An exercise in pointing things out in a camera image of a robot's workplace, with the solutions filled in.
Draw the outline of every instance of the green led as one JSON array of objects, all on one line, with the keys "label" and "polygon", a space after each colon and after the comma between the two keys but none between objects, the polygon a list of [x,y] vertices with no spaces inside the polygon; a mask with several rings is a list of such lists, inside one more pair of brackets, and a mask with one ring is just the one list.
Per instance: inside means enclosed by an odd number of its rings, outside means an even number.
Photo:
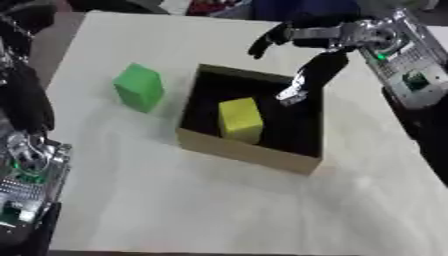
[{"label": "green led", "polygon": [[45,183],[45,179],[42,178],[42,177],[38,177],[38,178],[36,178],[36,183],[38,183],[38,184],[44,184],[44,183]]},{"label": "green led", "polygon": [[378,55],[376,55],[376,57],[377,57],[379,60],[385,60],[385,59],[386,59],[386,55],[384,55],[384,54],[378,54]]}]

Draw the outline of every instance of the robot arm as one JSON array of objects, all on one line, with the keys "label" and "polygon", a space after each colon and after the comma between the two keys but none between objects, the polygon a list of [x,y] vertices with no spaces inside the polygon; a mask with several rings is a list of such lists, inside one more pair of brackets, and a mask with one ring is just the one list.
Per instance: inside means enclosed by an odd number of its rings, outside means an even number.
[{"label": "robot arm", "polygon": [[448,54],[430,31],[406,9],[376,19],[356,15],[310,17],[282,23],[261,36],[249,54],[292,41],[298,47],[324,48],[305,64],[291,86],[276,96],[298,104],[321,90],[347,64],[347,52],[359,50],[383,84],[383,94],[422,156],[447,184]]},{"label": "robot arm", "polygon": [[[25,5],[0,5],[0,254],[27,255],[22,249],[40,239],[33,234],[57,220],[71,146],[48,139],[53,109],[28,65],[33,37],[52,24],[55,8],[13,2]],[[33,245],[32,255],[37,247],[48,248],[46,240]]]}]

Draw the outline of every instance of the dark floor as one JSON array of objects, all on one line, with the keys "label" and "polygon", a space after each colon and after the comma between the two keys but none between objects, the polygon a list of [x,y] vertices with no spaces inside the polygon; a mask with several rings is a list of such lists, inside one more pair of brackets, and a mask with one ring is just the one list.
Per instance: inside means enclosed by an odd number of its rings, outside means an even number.
[{"label": "dark floor", "polygon": [[420,11],[416,14],[426,25],[448,26],[448,1],[440,0],[436,9],[432,11]]},{"label": "dark floor", "polygon": [[84,16],[75,12],[57,13],[55,24],[36,36],[30,64],[36,69],[43,87],[50,84]]}]

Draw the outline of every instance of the cardboard box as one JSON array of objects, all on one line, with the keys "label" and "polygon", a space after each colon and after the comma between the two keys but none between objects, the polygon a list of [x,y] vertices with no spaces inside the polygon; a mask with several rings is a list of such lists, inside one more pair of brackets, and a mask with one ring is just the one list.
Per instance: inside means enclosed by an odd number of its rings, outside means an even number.
[{"label": "cardboard box", "polygon": [[[177,128],[182,148],[309,175],[322,160],[323,95],[292,107],[277,95],[291,77],[200,65]],[[220,137],[218,105],[253,97],[265,127],[257,145]]]}]

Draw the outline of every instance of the tabletop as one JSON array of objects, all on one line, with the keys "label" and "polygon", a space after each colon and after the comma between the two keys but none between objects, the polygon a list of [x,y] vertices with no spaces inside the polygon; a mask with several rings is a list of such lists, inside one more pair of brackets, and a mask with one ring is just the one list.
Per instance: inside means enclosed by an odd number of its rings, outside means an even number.
[{"label": "tabletop", "polygon": [[[73,170],[53,249],[444,255],[448,194],[358,53],[325,92],[324,161],[311,177],[185,151],[178,124],[200,63],[294,74],[316,50],[246,55],[269,22],[90,13],[49,87],[51,138]],[[448,45],[446,28],[433,28]],[[150,114],[119,103],[112,79],[137,62],[161,73]]]}]

